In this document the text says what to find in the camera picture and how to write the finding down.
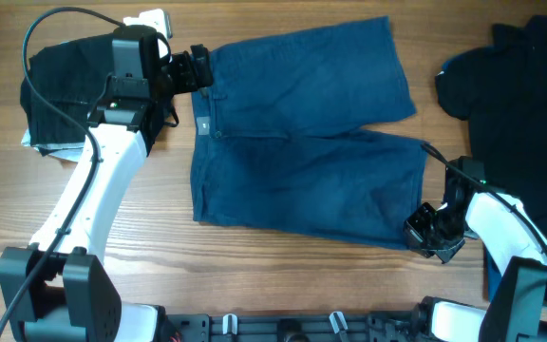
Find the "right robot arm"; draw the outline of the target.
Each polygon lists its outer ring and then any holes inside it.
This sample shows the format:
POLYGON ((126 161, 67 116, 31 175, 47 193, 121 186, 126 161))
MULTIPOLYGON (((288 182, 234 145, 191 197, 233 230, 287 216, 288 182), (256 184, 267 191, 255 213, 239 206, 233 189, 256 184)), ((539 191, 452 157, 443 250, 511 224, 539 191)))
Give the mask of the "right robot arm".
POLYGON ((522 202, 489 185, 480 162, 445 165, 443 204, 423 203, 406 219, 409 249, 448 262, 467 238, 483 243, 499 271, 488 309, 427 297, 408 333, 431 341, 547 341, 547 239, 522 202))

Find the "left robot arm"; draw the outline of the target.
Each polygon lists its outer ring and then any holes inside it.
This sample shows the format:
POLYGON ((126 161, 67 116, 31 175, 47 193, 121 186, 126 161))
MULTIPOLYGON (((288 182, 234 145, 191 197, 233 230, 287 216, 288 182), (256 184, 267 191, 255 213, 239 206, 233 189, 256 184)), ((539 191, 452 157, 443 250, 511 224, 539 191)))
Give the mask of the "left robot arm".
POLYGON ((103 266, 124 193, 165 126, 179 119, 178 94, 213 82, 210 54, 172 53, 154 28, 118 25, 113 70, 83 124, 78 164, 44 225, 24 248, 0 257, 6 304, 0 329, 18 341, 178 341, 158 305, 124 302, 103 266))

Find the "blue denim shorts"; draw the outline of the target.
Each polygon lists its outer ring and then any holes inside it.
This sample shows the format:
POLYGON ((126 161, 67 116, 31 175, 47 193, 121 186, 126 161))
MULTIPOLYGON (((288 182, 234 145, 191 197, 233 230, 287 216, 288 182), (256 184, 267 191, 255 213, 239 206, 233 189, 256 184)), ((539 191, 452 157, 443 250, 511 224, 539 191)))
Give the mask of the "blue denim shorts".
POLYGON ((228 44, 192 97, 195 221, 404 249, 426 155, 387 17, 228 44))

